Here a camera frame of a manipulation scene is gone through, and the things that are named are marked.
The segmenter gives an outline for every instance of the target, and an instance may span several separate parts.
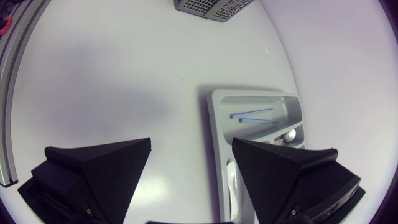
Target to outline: metal mesh box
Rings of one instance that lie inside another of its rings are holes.
[[[226,22],[254,0],[174,0],[177,10]]]

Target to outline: white ball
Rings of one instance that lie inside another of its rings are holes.
[[[284,134],[284,141],[285,142],[292,142],[296,138],[296,130],[291,130]]]

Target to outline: red object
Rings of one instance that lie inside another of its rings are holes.
[[[10,28],[11,23],[12,23],[12,18],[8,17],[7,19],[5,19],[5,21],[7,21],[6,26],[0,30],[0,35],[4,35],[6,34],[7,30]]]

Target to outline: blue rod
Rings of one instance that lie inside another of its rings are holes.
[[[278,121],[272,120],[264,120],[264,119],[248,119],[248,118],[241,118],[239,119],[241,123],[278,123]]]
[[[267,111],[272,111],[273,108],[269,108],[269,109],[264,109],[264,110],[258,110],[258,111],[250,111],[250,112],[244,112],[244,113],[237,113],[237,114],[231,114],[231,116],[229,116],[231,119],[235,119],[235,118],[242,118],[244,116],[250,116],[250,115],[255,115],[255,114],[259,114],[259,113],[264,113]]]

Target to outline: white tray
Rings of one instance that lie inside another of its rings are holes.
[[[227,172],[227,165],[235,161],[232,140],[237,137],[303,149],[305,136],[299,96],[273,91],[215,90],[208,96],[207,102],[213,134],[221,221],[258,223],[238,167],[235,168],[235,174],[232,174],[231,166],[229,173]],[[240,123],[239,118],[230,117],[232,114],[270,108],[272,110],[244,118],[266,119],[277,123]],[[283,134],[293,129],[296,130],[296,138],[290,143],[283,142]],[[231,191],[228,177],[233,178]],[[231,201],[230,192],[234,192]]]

